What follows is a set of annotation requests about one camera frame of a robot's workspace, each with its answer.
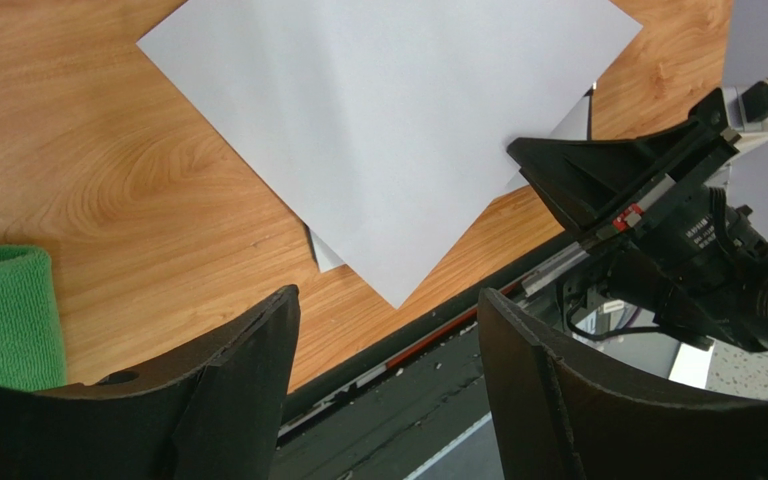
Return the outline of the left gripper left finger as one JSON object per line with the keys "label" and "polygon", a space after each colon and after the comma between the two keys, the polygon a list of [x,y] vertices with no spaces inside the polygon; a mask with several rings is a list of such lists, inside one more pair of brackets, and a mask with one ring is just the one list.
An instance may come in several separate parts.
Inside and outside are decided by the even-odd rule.
{"label": "left gripper left finger", "polygon": [[265,479],[300,326],[287,285],[93,385],[0,387],[0,479]]}

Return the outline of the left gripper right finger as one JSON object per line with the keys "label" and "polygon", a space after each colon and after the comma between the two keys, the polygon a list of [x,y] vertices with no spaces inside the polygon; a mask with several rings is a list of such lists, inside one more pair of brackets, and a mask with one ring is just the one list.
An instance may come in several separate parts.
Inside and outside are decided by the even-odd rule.
{"label": "left gripper right finger", "polygon": [[480,354],[508,479],[768,479],[768,401],[617,361],[494,289]]}

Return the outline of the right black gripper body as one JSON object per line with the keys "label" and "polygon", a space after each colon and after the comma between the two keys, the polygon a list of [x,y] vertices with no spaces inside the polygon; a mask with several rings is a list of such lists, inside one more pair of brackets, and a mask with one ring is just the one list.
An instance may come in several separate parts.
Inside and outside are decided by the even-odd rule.
{"label": "right black gripper body", "polygon": [[622,193],[572,215],[589,258],[557,290],[563,329],[584,336],[574,320],[599,295],[654,313],[652,332],[683,343],[768,352],[768,241],[724,190],[680,190],[652,205]]}

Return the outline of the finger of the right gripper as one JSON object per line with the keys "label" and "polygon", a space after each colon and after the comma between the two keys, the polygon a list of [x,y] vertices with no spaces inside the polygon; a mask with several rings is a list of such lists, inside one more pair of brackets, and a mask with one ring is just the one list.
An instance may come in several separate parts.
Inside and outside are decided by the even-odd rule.
{"label": "finger of the right gripper", "polygon": [[508,154],[556,221],[573,235],[592,235],[631,205],[664,213],[737,154],[727,135],[724,91],[700,100],[687,119],[626,140],[517,138]]}

